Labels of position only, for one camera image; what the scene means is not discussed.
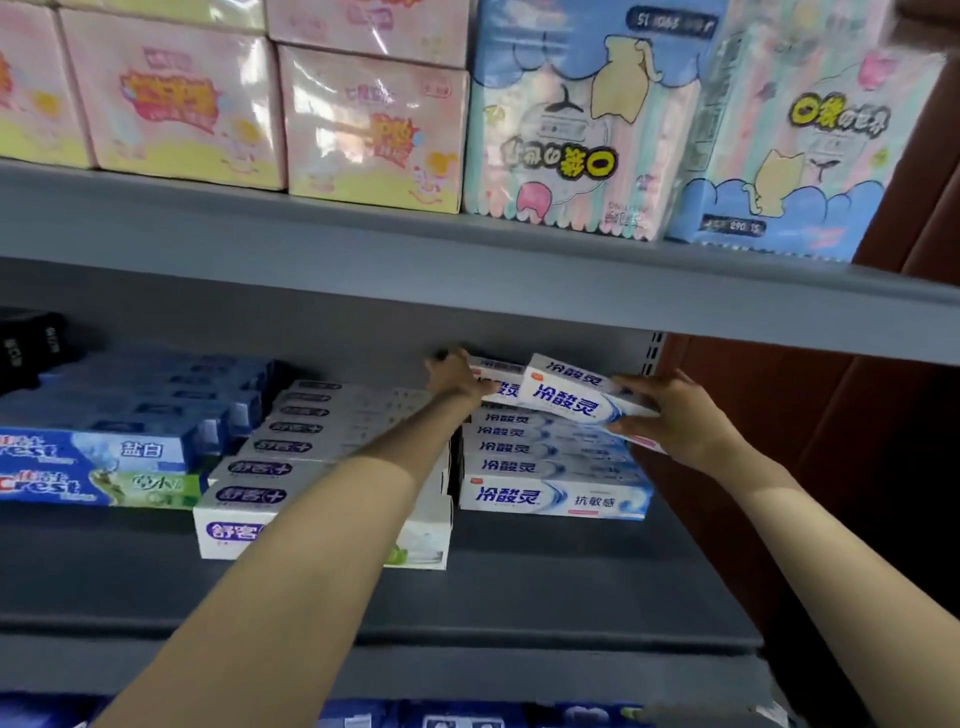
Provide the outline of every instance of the right hand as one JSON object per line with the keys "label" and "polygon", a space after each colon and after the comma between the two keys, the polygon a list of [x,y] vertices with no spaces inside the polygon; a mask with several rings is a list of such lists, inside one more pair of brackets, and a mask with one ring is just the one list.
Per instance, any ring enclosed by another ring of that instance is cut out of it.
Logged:
{"label": "right hand", "polygon": [[613,381],[660,406],[659,417],[623,417],[607,429],[656,440],[678,462],[716,476],[732,456],[750,445],[699,384],[679,369],[671,376],[613,377]]}

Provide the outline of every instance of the hand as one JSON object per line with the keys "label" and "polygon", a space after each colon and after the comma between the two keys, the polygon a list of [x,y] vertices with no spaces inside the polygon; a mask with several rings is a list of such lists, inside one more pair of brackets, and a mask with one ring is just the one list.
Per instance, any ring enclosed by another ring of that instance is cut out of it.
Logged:
{"label": "hand", "polygon": [[730,457],[750,449],[727,415],[679,369],[672,376],[615,376],[617,384],[653,398],[659,417],[623,417],[607,426],[619,435],[656,440],[678,462],[717,476]]}
{"label": "hand", "polygon": [[454,349],[428,358],[425,363],[430,381],[426,388],[434,395],[468,395],[476,398],[476,405],[479,405],[482,397],[496,392],[496,382],[473,376],[467,364],[468,356],[465,350]]}

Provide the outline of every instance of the forearm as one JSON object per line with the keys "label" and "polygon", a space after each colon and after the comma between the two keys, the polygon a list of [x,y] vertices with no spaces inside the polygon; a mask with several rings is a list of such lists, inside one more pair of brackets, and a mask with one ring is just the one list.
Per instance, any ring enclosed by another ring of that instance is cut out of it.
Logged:
{"label": "forearm", "polygon": [[478,403],[435,398],[290,503],[97,728],[312,725],[423,480]]}
{"label": "forearm", "polygon": [[960,622],[749,449],[716,473],[882,726],[960,725]]}

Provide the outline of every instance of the purple label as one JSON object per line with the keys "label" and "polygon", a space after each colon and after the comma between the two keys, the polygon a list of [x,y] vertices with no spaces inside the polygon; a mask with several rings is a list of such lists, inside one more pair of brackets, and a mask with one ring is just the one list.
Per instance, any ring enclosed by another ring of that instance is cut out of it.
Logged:
{"label": "purple label", "polygon": [[297,386],[300,389],[343,389],[343,384],[335,384],[332,381],[310,381],[304,379],[297,382]]}
{"label": "purple label", "polygon": [[308,452],[313,446],[294,440],[257,440],[253,443],[253,449],[260,452]]}
{"label": "purple label", "polygon": [[227,470],[231,473],[269,475],[271,477],[286,475],[293,469],[294,467],[290,463],[270,463],[263,460],[237,460],[227,467]]}
{"label": "purple label", "polygon": [[287,498],[287,492],[279,488],[245,488],[238,485],[227,486],[217,494],[217,500],[223,503],[264,503],[274,505]]}
{"label": "purple label", "polygon": [[330,395],[315,395],[312,392],[291,392],[286,396],[286,401],[330,401]]}
{"label": "purple label", "polygon": [[330,410],[321,407],[297,407],[293,404],[280,407],[280,412],[285,415],[300,415],[301,417],[326,417]]}
{"label": "purple label", "polygon": [[225,523],[215,521],[206,527],[210,538],[217,541],[256,541],[263,530],[260,523]]}
{"label": "purple label", "polygon": [[270,423],[270,429],[273,432],[301,432],[317,435],[324,431],[324,426],[310,425],[309,423]]}

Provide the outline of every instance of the left hand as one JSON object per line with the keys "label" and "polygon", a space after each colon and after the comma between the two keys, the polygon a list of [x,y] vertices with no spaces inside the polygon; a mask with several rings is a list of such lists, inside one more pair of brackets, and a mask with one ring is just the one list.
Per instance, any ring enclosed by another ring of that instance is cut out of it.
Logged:
{"label": "left hand", "polygon": [[426,360],[430,381],[426,388],[434,395],[462,394],[476,399],[477,404],[486,395],[496,392],[496,382],[477,379],[467,364],[466,350],[454,349],[443,357],[431,356]]}

